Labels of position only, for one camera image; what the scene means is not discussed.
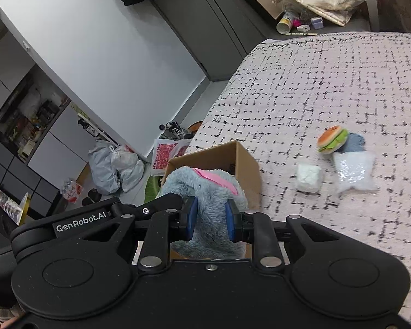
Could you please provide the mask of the white garbage bag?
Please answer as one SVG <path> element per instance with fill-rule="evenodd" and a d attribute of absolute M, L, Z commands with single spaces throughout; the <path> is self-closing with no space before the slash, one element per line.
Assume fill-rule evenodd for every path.
<path fill-rule="evenodd" d="M 131 191 L 142 180 L 145 164 L 129 146 L 113 149 L 111 164 L 119 176 L 123 192 Z"/>

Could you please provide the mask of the water bottle pack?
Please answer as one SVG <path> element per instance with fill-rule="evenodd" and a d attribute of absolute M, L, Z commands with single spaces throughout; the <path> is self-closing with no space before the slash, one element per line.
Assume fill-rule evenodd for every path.
<path fill-rule="evenodd" d="M 62 197 L 69 203 L 76 203 L 83 191 L 83 186 L 76 180 L 68 178 L 60 189 Z"/>

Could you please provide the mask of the white black patterned blanket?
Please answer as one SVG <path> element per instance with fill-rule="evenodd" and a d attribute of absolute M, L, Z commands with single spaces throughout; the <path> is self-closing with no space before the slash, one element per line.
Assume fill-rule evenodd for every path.
<path fill-rule="evenodd" d="M 337 193 L 316 143 L 332 126 L 365 139 L 378 190 Z M 411 275 L 411 33 L 334 33 L 255 47 L 189 146 L 236 140 L 260 167 L 261 208 L 299 214 L 382 249 Z M 295 188 L 299 163 L 320 166 L 318 193 Z M 411 289 L 401 311 L 411 323 Z"/>

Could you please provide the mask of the small purple box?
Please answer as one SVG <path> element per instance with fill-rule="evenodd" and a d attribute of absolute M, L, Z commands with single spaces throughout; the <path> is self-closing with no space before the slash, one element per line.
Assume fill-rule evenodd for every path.
<path fill-rule="evenodd" d="M 310 19 L 310 23 L 315 30 L 321 30 L 324 28 L 324 20 L 322 17 L 313 17 Z"/>

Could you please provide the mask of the blue plush toy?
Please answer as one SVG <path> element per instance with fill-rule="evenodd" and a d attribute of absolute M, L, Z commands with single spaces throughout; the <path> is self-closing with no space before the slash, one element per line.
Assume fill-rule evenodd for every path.
<path fill-rule="evenodd" d="M 174 241 L 171 249 L 186 259 L 242 259 L 243 242 L 229 240 L 225 205 L 233 200 L 241 212 L 249 209 L 245 193 L 236 178 L 221 169 L 202 170 L 183 166 L 165 180 L 159 195 L 179 195 L 183 200 L 195 197 L 198 213 L 193 238 Z"/>

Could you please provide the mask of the grey door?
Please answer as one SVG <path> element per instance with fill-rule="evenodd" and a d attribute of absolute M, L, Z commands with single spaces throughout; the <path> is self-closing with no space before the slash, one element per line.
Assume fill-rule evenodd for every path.
<path fill-rule="evenodd" d="M 276 18 L 256 0 L 150 0 L 211 81 L 229 79 L 245 56 L 275 38 Z"/>

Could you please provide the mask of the green cartoon floor mat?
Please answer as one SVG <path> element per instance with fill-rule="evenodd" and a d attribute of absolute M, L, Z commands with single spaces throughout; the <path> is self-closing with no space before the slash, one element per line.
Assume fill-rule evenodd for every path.
<path fill-rule="evenodd" d="M 151 202 L 159 196 L 163 176 L 150 176 L 145 186 L 145 203 Z"/>

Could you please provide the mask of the red white plastic bag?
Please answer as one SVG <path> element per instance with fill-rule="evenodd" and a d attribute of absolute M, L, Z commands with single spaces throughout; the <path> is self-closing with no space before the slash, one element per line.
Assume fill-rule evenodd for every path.
<path fill-rule="evenodd" d="M 184 155 L 190 143 L 191 139 L 155 139 L 150 173 L 153 176 L 163 176 L 169 160 Z"/>

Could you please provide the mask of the blue denim fabric piece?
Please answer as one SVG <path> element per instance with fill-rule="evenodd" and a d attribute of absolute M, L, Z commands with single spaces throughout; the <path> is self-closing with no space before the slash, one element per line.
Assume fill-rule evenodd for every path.
<path fill-rule="evenodd" d="M 338 149 L 339 153 L 347 152 L 364 152 L 365 139 L 362 135 L 356 133 L 349 133 L 344 145 Z"/>

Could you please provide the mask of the grey garbage bag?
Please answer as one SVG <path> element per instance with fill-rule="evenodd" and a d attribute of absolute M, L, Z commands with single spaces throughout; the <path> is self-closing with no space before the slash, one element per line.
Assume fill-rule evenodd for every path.
<path fill-rule="evenodd" d="M 114 148 L 105 140 L 96 140 L 96 145 L 88 152 L 88 163 L 96 189 L 102 195 L 119 191 L 121 184 L 117 171 L 111 163 Z"/>

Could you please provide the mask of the grey wall cabinet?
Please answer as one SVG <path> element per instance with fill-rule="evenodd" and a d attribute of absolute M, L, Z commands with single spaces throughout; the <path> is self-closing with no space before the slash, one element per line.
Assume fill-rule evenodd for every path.
<path fill-rule="evenodd" d="M 29 201 L 28 216 L 43 218 L 101 199 L 91 184 L 88 152 L 93 129 L 0 19 L 0 191 Z M 76 203 L 60 189 L 83 186 Z"/>

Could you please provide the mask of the paper cup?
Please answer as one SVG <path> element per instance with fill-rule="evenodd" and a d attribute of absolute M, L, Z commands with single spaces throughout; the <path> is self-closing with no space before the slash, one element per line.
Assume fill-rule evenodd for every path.
<path fill-rule="evenodd" d="M 291 10 L 286 10 L 276 25 L 277 32 L 282 35 L 289 34 L 293 29 L 294 21 L 298 18 L 298 13 Z"/>

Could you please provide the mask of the clear plastic bead bag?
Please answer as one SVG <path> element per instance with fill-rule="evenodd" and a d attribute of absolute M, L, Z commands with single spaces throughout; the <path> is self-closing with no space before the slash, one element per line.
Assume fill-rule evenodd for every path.
<path fill-rule="evenodd" d="M 378 190 L 373 179 L 373 167 L 376 156 L 373 152 L 333 153 L 333 161 L 338 176 L 337 193 L 341 195 L 349 190 L 375 192 Z"/>

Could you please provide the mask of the toy hamburger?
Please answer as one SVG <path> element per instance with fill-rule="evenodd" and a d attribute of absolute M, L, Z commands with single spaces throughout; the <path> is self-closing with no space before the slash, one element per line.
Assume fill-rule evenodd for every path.
<path fill-rule="evenodd" d="M 348 130 L 342 126 L 333 126 L 327 129 L 317 140 L 318 152 L 329 155 L 337 151 L 346 143 Z"/>

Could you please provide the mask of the sneakers by wall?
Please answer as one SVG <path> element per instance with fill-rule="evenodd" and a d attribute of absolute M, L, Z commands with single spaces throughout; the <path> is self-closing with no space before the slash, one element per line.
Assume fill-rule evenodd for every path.
<path fill-rule="evenodd" d="M 171 121 L 166 124 L 160 124 L 159 129 L 162 131 L 160 139 L 167 140 L 189 140 L 194 137 L 194 133 L 182 127 L 177 121 Z"/>

